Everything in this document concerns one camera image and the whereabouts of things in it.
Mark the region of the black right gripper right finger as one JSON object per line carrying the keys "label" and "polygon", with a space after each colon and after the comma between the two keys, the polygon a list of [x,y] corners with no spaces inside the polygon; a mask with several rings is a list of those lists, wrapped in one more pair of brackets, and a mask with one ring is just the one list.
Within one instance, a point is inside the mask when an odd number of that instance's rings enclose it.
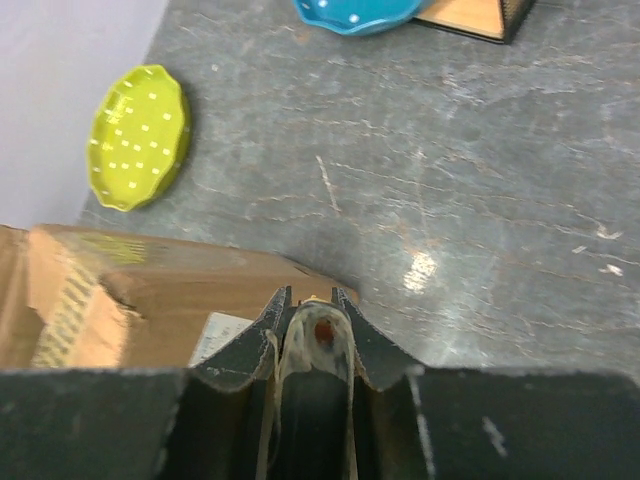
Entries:
{"label": "black right gripper right finger", "polygon": [[332,302],[347,314],[355,339],[353,427],[360,479],[433,479],[428,428],[408,375],[421,365],[365,319],[346,290]]}

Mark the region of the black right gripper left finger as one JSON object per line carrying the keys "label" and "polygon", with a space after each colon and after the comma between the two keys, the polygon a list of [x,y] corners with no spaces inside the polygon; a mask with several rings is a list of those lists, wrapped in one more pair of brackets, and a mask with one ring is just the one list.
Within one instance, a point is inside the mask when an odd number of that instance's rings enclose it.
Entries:
{"label": "black right gripper left finger", "polygon": [[265,479],[278,343],[292,315],[281,287],[239,336],[188,372],[166,444],[166,479]]}

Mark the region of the yellow utility knife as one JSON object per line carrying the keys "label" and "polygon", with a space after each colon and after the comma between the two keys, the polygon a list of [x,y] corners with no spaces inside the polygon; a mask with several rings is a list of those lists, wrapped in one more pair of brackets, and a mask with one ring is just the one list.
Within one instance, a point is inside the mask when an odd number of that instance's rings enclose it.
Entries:
{"label": "yellow utility knife", "polygon": [[355,339],[346,312],[312,296],[275,347],[257,479],[356,479]]}

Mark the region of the brown cardboard express box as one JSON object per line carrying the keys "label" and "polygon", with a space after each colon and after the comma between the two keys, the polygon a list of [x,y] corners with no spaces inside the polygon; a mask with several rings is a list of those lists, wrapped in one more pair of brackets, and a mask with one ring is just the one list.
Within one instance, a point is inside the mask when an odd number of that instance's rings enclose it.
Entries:
{"label": "brown cardboard express box", "polygon": [[1,230],[1,364],[181,367],[208,317],[256,320],[274,293],[338,281],[282,256],[118,231]]}

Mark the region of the green dotted plate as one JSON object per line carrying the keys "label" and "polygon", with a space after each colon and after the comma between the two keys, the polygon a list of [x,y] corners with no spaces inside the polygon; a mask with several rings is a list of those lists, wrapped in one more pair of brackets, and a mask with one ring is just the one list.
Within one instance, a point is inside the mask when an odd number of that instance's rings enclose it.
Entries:
{"label": "green dotted plate", "polygon": [[98,202],[120,212],[163,195],[184,163],[191,110],[161,65],[140,65],[115,82],[96,111],[87,143],[88,179]]}

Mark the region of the blue dotted plate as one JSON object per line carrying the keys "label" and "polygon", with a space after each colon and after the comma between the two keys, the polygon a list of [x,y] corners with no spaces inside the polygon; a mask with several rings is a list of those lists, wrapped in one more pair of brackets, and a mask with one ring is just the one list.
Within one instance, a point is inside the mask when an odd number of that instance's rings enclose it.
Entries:
{"label": "blue dotted plate", "polygon": [[343,36],[366,36],[406,24],[433,1],[293,0],[292,4],[307,25]]}

